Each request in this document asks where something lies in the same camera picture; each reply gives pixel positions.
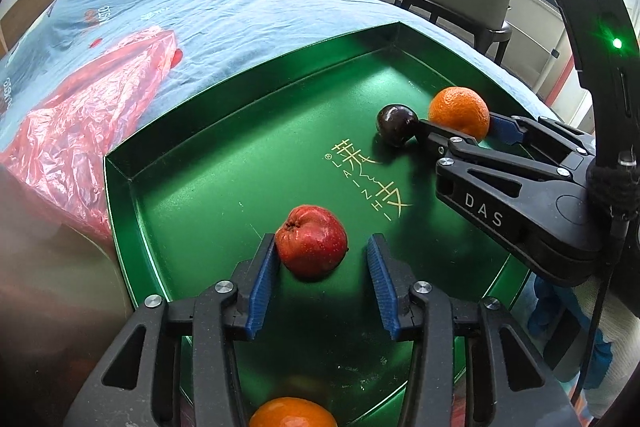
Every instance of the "green tray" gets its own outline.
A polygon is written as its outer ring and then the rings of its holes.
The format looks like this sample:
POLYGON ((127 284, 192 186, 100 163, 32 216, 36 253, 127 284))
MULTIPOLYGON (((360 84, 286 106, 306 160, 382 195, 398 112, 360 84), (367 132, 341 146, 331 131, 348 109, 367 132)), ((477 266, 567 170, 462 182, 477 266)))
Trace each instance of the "green tray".
MULTIPOLYGON (((376 139, 384 105, 404 103, 424 118, 432 96, 451 84, 475 89, 491 110, 530 116, 461 57, 393 23, 237 74, 105 158, 113 234, 137 305, 153 293, 195 296, 227 279, 298 204, 324 206, 344 224, 350 251, 338 269, 319 283, 281 270, 264 328, 236 344, 249 413, 273 397, 301 396, 341 426, 396 424, 412 345, 383 330, 364 257, 374 232, 450 296, 491 293, 510 304, 518 295, 527 269, 436 199, 435 158, 414 142, 389 150, 376 139)), ((185 342, 187 364, 189 353, 185 342)), ((461 339, 455 360, 458 375, 461 339)))

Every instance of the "dark plum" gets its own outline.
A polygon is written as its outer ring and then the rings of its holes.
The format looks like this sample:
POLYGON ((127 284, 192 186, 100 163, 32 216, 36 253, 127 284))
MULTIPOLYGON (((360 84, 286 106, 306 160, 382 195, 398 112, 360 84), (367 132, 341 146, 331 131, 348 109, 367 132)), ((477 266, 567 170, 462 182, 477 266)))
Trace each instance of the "dark plum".
POLYGON ((376 128, 382 140, 392 147, 402 147, 415 134, 418 115, 405 105, 385 105, 376 117, 376 128))

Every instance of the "blue bedsheet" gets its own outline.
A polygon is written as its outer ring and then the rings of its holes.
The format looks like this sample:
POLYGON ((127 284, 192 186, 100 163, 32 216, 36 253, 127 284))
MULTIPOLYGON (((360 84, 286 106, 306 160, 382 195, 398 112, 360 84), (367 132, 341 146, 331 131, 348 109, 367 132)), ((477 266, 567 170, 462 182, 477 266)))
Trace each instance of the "blue bedsheet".
POLYGON ((553 117, 526 86, 458 38, 376 0, 56 0, 0 61, 0 151, 28 111, 65 77, 150 26, 174 31, 183 59, 159 84, 137 127, 265 60, 394 21, 405 22, 464 57, 532 114, 553 117))

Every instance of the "mandarin orange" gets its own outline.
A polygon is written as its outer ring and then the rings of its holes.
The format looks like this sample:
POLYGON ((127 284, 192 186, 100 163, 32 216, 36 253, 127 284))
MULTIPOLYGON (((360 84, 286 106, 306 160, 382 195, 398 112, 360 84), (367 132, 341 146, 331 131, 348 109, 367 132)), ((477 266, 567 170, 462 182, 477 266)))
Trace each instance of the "mandarin orange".
POLYGON ((249 427, 337 427, 337 423, 316 403, 284 397, 261 405, 251 416, 249 427))
POLYGON ((473 89, 446 87, 431 100, 429 120, 482 141, 489 133, 489 109, 473 89))

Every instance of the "red plastic bag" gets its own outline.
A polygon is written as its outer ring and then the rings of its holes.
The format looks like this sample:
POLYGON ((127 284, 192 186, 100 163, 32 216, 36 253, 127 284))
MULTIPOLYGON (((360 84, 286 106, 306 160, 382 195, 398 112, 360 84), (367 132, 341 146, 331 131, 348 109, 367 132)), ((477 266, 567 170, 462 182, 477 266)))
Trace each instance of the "red plastic bag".
POLYGON ((451 410, 451 427, 465 427, 466 398, 455 396, 451 410))
POLYGON ((135 131, 174 54, 174 32, 158 26, 121 40, 27 114, 0 162, 71 226, 110 241, 102 159, 135 131))

